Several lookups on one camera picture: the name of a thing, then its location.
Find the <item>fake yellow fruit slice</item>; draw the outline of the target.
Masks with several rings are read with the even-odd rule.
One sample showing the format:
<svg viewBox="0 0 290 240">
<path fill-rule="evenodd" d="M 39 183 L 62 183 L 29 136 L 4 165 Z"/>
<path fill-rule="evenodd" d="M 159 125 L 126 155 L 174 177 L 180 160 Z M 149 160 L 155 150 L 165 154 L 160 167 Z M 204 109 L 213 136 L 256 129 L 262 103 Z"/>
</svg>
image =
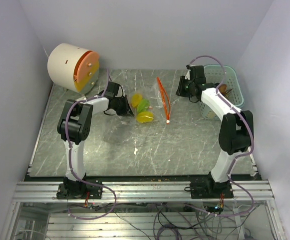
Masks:
<svg viewBox="0 0 290 240">
<path fill-rule="evenodd" d="M 131 105 L 133 108 L 136 108 L 142 101 L 143 96 L 140 93 L 135 93 L 131 98 Z"/>
</svg>

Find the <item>fake green starfruit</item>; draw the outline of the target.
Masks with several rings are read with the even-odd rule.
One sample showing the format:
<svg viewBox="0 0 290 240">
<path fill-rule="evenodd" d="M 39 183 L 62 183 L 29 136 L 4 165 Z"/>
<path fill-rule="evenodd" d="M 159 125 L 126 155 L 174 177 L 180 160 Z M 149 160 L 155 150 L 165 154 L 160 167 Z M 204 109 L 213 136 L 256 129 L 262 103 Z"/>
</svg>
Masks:
<svg viewBox="0 0 290 240">
<path fill-rule="evenodd" d="M 147 99 L 142 99 L 139 104 L 137 105 L 137 112 L 141 113 L 141 112 L 145 112 L 147 111 L 147 109 L 149 108 L 150 103 Z"/>
</svg>

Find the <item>teal plastic basket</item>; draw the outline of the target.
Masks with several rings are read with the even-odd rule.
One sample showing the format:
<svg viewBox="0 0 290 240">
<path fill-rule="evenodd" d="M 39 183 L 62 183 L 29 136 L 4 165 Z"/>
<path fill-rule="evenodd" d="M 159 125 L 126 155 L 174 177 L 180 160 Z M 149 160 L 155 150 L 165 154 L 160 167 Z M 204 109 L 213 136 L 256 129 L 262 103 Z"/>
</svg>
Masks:
<svg viewBox="0 0 290 240">
<path fill-rule="evenodd" d="M 242 108 L 244 105 L 244 97 L 240 88 L 240 84 L 236 75 L 236 71 L 227 65 L 224 65 L 226 72 L 226 79 L 223 80 L 223 70 L 220 65 L 209 64 L 204 66 L 204 73 L 207 83 L 218 84 L 223 80 L 220 87 L 220 92 L 224 97 L 229 100 L 233 105 L 238 108 Z M 203 102 L 199 102 L 199 108 L 202 114 L 202 117 L 208 120 L 218 120 L 217 115 L 211 110 L 209 106 Z"/>
</svg>

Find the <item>fake yellow starfruit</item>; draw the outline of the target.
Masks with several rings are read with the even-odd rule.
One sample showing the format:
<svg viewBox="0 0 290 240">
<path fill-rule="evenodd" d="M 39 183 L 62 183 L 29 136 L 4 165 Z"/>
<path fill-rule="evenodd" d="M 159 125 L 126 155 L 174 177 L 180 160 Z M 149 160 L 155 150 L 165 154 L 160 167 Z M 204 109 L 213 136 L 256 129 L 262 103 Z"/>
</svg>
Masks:
<svg viewBox="0 0 290 240">
<path fill-rule="evenodd" d="M 136 120 L 138 123 L 149 123 L 154 120 L 154 115 L 150 111 L 143 111 L 137 114 Z"/>
</svg>

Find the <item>fake brown mushroom cap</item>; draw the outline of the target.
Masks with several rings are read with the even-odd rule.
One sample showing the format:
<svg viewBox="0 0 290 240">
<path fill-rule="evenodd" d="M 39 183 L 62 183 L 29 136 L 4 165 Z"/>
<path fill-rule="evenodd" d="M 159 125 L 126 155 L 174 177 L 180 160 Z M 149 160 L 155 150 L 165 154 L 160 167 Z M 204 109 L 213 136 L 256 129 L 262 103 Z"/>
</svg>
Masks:
<svg viewBox="0 0 290 240">
<path fill-rule="evenodd" d="M 226 85 L 226 84 L 221 84 L 221 85 L 219 85 L 218 90 L 220 91 L 220 93 L 221 93 L 222 95 L 225 95 L 225 94 L 226 94 L 226 91 L 227 91 L 227 85 Z"/>
</svg>

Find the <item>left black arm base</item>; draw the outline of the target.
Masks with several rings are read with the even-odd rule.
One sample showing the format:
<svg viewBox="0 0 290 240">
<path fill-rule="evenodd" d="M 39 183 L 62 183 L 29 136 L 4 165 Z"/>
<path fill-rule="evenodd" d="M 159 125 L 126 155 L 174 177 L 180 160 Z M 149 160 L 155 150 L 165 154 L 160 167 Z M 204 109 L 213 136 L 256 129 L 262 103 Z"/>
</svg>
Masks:
<svg viewBox="0 0 290 240">
<path fill-rule="evenodd" d="M 102 188 L 88 185 L 81 181 L 67 180 L 58 186 L 56 198 L 58 200 L 101 199 Z"/>
</svg>

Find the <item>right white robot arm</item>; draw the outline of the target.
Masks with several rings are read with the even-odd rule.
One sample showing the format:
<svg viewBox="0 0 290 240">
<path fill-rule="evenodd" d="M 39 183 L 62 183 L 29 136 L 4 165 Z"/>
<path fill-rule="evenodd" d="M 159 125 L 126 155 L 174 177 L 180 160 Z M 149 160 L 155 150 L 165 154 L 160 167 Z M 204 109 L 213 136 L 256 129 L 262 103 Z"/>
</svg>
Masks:
<svg viewBox="0 0 290 240">
<path fill-rule="evenodd" d="M 237 158 L 247 155 L 253 146 L 253 114 L 243 111 L 232 104 L 220 91 L 226 80 L 226 69 L 221 69 L 216 82 L 207 80 L 207 71 L 214 66 L 187 65 L 188 72 L 182 75 L 176 95 L 188 98 L 192 103 L 199 103 L 211 110 L 221 121 L 218 143 L 220 154 L 211 170 L 213 181 L 205 185 L 205 192 L 216 198 L 223 191 L 222 183 L 228 182 Z"/>
</svg>

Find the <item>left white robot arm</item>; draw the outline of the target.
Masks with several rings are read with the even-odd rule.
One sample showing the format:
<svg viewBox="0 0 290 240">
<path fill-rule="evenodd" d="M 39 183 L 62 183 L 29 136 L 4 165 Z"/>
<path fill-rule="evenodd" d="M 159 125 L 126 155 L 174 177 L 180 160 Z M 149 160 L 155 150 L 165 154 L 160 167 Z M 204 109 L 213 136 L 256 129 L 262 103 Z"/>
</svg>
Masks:
<svg viewBox="0 0 290 240">
<path fill-rule="evenodd" d="M 66 174 L 64 187 L 70 194 L 80 199 L 86 195 L 87 181 L 84 168 L 84 143 L 90 133 L 92 117 L 107 114 L 108 110 L 120 117 L 132 117 L 134 113 L 128 103 L 123 87 L 109 81 L 106 89 L 89 99 L 66 101 L 57 125 L 66 149 Z"/>
</svg>

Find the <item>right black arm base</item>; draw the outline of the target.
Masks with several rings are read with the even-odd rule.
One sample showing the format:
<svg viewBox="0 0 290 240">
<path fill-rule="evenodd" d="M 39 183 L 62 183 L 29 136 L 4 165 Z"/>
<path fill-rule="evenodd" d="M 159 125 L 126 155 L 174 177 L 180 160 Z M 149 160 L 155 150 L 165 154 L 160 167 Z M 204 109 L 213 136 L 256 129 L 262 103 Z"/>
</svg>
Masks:
<svg viewBox="0 0 290 240">
<path fill-rule="evenodd" d="M 190 182 L 184 188 L 189 192 L 192 199 L 232 199 L 234 197 L 232 186 L 229 181 L 214 182 L 213 180 Z"/>
</svg>

